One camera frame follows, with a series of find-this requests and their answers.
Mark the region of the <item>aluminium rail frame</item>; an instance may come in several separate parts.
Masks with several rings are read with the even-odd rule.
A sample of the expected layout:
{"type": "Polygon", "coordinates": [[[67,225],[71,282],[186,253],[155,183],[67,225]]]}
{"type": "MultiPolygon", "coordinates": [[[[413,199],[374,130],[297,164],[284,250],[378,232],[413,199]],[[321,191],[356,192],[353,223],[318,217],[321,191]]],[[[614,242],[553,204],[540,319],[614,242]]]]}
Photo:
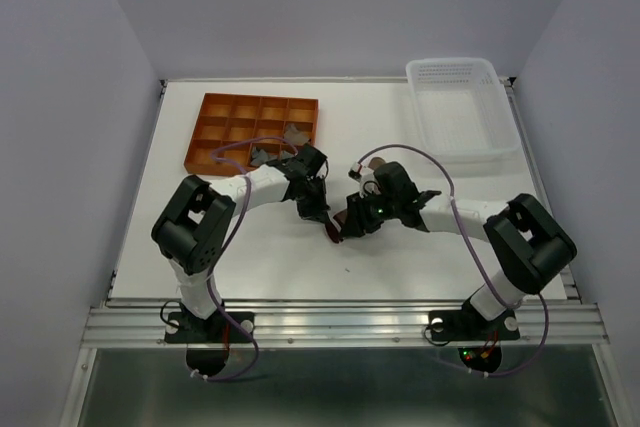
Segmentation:
{"type": "Polygon", "coordinates": [[[447,265],[366,272],[354,260],[275,267],[249,285],[224,275],[233,310],[256,315],[260,357],[233,384],[193,379],[184,349],[163,340],[170,294],[161,263],[141,259],[138,198],[103,304],[90,311],[64,426],[632,426],[599,308],[565,270],[546,303],[518,312],[522,336],[508,374],[480,379],[453,365],[450,347],[423,337],[429,313],[454,307],[479,276],[460,244],[428,243],[447,265]]]}

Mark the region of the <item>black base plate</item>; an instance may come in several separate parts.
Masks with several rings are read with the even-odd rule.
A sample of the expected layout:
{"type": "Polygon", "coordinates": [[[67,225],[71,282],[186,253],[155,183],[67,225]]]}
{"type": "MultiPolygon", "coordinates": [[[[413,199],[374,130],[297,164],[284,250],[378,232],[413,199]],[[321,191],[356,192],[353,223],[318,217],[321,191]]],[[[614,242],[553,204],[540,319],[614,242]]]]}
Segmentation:
{"type": "Polygon", "coordinates": [[[515,312],[506,310],[494,320],[486,320],[475,311],[434,310],[429,313],[429,331],[436,343],[475,342],[493,339],[516,341],[520,331],[515,312]]]}
{"type": "Polygon", "coordinates": [[[165,326],[164,341],[168,344],[249,344],[254,328],[252,312],[231,312],[230,318],[244,329],[226,319],[219,311],[201,319],[188,311],[162,314],[165,326]]]}

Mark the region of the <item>orange compartment tray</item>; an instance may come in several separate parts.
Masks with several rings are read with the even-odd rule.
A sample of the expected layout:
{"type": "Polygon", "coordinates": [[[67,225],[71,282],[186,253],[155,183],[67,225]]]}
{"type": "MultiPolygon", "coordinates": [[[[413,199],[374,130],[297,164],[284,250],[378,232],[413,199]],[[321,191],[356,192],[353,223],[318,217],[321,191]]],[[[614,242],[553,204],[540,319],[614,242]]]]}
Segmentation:
{"type": "Polygon", "coordinates": [[[295,124],[315,143],[319,101],[248,94],[207,93],[195,123],[184,160],[190,174],[233,176],[250,171],[254,147],[275,159],[292,156],[301,146],[283,139],[287,124],[295,124]]]}

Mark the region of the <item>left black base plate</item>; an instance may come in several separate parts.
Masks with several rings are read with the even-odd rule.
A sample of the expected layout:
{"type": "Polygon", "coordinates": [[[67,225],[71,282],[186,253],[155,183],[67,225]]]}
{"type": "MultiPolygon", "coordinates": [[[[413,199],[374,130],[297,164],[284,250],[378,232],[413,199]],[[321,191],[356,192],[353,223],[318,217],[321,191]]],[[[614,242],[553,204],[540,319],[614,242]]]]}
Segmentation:
{"type": "Polygon", "coordinates": [[[188,311],[162,314],[165,326],[164,341],[168,344],[249,344],[254,328],[252,312],[231,312],[230,318],[244,329],[226,319],[219,311],[201,319],[188,311]]]}

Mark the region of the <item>brown sock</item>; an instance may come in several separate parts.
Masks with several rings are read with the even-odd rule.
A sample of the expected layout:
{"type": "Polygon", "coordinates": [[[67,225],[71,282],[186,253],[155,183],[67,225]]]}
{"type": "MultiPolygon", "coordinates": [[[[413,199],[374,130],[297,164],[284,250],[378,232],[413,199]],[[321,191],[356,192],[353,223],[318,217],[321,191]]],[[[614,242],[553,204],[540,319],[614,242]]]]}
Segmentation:
{"type": "Polygon", "coordinates": [[[287,124],[285,126],[283,139],[294,146],[302,146],[311,142],[311,137],[301,131],[295,124],[287,124]]]}
{"type": "MultiPolygon", "coordinates": [[[[366,194],[380,193],[377,181],[374,177],[374,171],[385,163],[386,161],[383,158],[374,156],[367,163],[359,161],[352,165],[348,175],[359,183],[358,195],[360,197],[364,197],[366,194]]],[[[325,222],[325,230],[329,239],[333,243],[340,243],[344,239],[341,234],[341,230],[346,223],[346,218],[347,209],[344,209],[336,214],[330,214],[328,220],[325,222]]]]}

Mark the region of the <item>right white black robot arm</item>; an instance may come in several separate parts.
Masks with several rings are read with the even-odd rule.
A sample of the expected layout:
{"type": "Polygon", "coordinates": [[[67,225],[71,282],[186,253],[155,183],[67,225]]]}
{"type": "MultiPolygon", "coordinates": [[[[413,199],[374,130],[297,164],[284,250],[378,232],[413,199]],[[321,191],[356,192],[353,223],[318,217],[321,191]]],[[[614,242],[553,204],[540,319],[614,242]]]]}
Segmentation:
{"type": "Polygon", "coordinates": [[[397,162],[374,170],[357,167],[350,175],[359,190],[334,217],[340,239],[361,238],[397,220],[416,231],[458,234],[465,243],[479,240],[492,247],[499,271],[484,275],[483,285],[459,309],[430,313],[426,330],[437,344],[519,339],[516,309],[577,255],[575,243],[530,194],[508,201],[456,200],[438,190],[419,190],[397,162]]]}

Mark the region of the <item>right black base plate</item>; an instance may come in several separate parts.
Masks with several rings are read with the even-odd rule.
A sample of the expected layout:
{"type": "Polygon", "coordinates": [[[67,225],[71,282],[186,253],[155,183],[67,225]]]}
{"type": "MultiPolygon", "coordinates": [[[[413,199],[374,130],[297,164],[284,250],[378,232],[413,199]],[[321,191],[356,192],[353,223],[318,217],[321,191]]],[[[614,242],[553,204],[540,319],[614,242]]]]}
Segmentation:
{"type": "Polygon", "coordinates": [[[520,331],[515,312],[506,310],[494,320],[486,320],[475,311],[434,310],[429,313],[429,331],[436,343],[475,342],[493,339],[516,341],[520,331]]]}

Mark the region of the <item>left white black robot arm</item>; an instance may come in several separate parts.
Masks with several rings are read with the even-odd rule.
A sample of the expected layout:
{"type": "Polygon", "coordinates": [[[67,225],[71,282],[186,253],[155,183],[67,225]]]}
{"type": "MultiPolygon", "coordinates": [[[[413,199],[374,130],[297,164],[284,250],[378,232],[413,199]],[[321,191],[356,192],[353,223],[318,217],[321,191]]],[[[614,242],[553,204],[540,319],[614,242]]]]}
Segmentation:
{"type": "Polygon", "coordinates": [[[288,158],[271,160],[250,172],[242,169],[233,177],[207,182],[189,175],[182,180],[151,230],[180,291],[180,310],[163,320],[166,342],[223,340],[231,323],[220,312],[224,301],[213,272],[250,210],[293,201],[301,219],[331,223],[320,175],[326,166],[326,155],[305,144],[288,158]]]}

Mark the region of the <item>white plastic basket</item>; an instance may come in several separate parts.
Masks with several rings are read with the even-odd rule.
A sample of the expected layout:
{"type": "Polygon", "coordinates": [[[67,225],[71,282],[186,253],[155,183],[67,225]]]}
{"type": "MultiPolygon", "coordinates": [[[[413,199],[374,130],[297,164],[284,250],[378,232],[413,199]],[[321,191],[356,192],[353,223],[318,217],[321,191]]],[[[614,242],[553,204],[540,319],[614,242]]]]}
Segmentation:
{"type": "Polygon", "coordinates": [[[514,155],[520,136],[504,86],[482,58],[432,58],[406,65],[424,148],[450,163],[514,155]]]}

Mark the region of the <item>grey sock pair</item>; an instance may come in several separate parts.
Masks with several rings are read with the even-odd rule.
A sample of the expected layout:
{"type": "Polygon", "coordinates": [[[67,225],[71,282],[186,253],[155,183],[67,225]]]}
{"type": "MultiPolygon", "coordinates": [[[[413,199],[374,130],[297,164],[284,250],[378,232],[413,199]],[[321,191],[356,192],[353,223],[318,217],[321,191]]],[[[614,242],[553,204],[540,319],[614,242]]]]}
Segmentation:
{"type": "Polygon", "coordinates": [[[249,165],[251,167],[260,167],[261,165],[271,161],[273,158],[274,156],[266,150],[254,147],[251,150],[249,165]]]}

